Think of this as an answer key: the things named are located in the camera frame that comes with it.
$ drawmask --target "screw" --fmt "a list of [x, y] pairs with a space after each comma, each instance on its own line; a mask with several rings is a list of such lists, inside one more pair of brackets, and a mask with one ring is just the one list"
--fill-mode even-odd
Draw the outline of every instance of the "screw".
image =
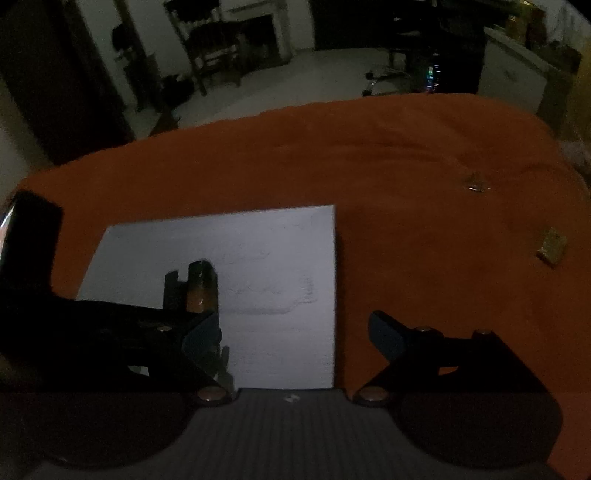
[[359, 396], [365, 401], [378, 402], [388, 398], [388, 392], [382, 387], [363, 387], [359, 390]]
[[223, 399], [228, 392], [222, 387], [204, 387], [197, 392], [197, 396], [203, 401], [219, 401]]

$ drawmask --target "small gold object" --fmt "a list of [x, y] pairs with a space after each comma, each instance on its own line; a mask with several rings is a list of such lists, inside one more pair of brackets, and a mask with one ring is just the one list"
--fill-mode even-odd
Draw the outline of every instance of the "small gold object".
[[551, 267], [555, 267], [562, 259], [566, 244], [566, 237], [552, 227], [546, 232], [544, 243], [538, 250], [538, 257]]
[[207, 260], [197, 260], [189, 265], [187, 279], [187, 312], [217, 312], [217, 274]]

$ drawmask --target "white paper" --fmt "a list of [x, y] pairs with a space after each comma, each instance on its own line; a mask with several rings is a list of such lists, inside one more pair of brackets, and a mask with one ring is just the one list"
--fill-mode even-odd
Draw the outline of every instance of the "white paper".
[[209, 260], [236, 388], [330, 388], [335, 362], [333, 206], [111, 226], [79, 300], [162, 308], [164, 276]]

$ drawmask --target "orange blanket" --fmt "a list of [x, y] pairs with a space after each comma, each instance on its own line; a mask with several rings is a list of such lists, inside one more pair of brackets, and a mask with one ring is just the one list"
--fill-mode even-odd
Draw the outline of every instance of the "orange blanket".
[[[464, 182], [481, 172], [475, 193]], [[591, 473], [591, 205], [537, 118], [468, 95], [401, 95], [285, 108], [101, 151], [26, 179], [64, 208], [54, 291], [74, 298], [108, 225], [336, 205], [337, 383], [385, 366], [381, 309], [450, 336], [486, 327], [555, 392], [551, 464]], [[551, 269], [543, 232], [569, 240]]]

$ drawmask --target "white cabinet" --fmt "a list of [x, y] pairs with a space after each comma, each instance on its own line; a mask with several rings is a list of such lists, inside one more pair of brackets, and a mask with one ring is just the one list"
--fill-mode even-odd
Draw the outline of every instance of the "white cabinet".
[[560, 128], [572, 75], [553, 67], [502, 32], [485, 28], [488, 38], [478, 94], [537, 114]]
[[496, 43], [486, 48], [478, 94], [498, 98], [531, 113], [542, 102], [548, 80]]

